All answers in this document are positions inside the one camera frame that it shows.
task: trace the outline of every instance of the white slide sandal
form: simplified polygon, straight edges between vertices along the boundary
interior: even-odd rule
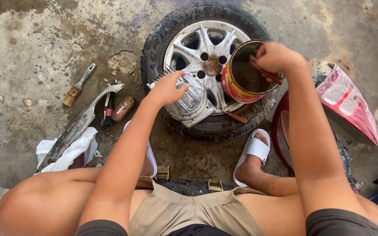
[[[123,128],[124,131],[125,131],[126,127],[128,126],[129,122],[130,121],[128,121],[126,123],[125,127]],[[148,140],[147,150],[146,150],[145,154],[147,155],[147,157],[150,160],[152,167],[154,169],[154,172],[152,173],[152,175],[150,177],[154,178],[157,175],[157,162],[155,161],[154,153],[152,152],[152,149],[151,149],[150,140]]]
[[[268,145],[265,145],[265,143],[263,143],[261,140],[253,137],[257,132],[260,132],[262,134],[262,137],[266,138],[266,142],[268,143]],[[236,169],[234,170],[234,173],[233,173],[234,182],[240,187],[247,187],[247,185],[245,185],[244,183],[236,179],[237,168],[244,162],[244,160],[246,159],[246,156],[249,154],[260,158],[262,160],[262,165],[264,165],[266,162],[266,159],[268,158],[269,150],[270,150],[269,134],[263,129],[256,129],[255,131],[253,131],[250,134],[250,137],[247,139],[246,144],[244,145],[243,153],[241,154],[241,157],[239,159],[239,162],[237,163]]]

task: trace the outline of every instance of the stained floor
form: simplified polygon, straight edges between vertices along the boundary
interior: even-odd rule
[[[138,73],[145,39],[167,13],[191,2],[196,1],[0,0],[0,186],[13,187],[35,172],[36,145],[58,137],[106,87],[105,79],[126,84],[117,102],[131,95],[139,103],[144,92],[133,74]],[[313,76],[324,73],[327,62],[337,63],[360,89],[378,123],[378,1],[226,2],[253,14],[275,41],[302,53]],[[108,63],[116,54],[129,62],[121,71]],[[72,108],[65,107],[66,92],[93,62],[97,68],[79,98]],[[107,155],[126,121],[105,129],[100,120],[92,125],[99,130],[99,150]],[[261,126],[268,127],[269,121]],[[246,138],[198,142],[157,119],[150,140],[157,163],[169,165],[172,177],[232,184]],[[352,175],[363,182],[361,194],[378,191],[371,183],[378,178],[378,147],[353,143],[349,149]],[[288,176],[273,149],[264,169]]]

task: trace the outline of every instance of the khaki shorts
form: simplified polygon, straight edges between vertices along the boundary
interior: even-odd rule
[[[260,235],[263,232],[235,194],[263,193],[246,188],[201,196],[183,196],[150,177],[139,177],[137,189],[152,189],[130,222],[129,235],[164,236],[191,224],[206,224],[232,236]]]

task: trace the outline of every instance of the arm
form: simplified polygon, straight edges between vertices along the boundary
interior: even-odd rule
[[[176,89],[184,72],[165,77],[142,100],[132,121],[109,154],[81,215],[79,226],[92,220],[111,220],[129,231],[129,208],[144,162],[155,117],[164,105],[182,97],[189,85]]]
[[[305,216],[337,208],[367,217],[345,176],[308,62],[282,44],[266,43],[259,49],[256,63],[287,77],[290,152]]]

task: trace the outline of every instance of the black brush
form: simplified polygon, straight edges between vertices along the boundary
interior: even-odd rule
[[[116,80],[113,79],[112,85],[116,84]],[[106,97],[107,106],[105,103],[105,117],[102,120],[101,126],[103,127],[112,127],[113,126],[113,120],[111,118],[112,112],[114,110],[114,101],[115,101],[115,93],[110,92],[108,93],[108,96]]]

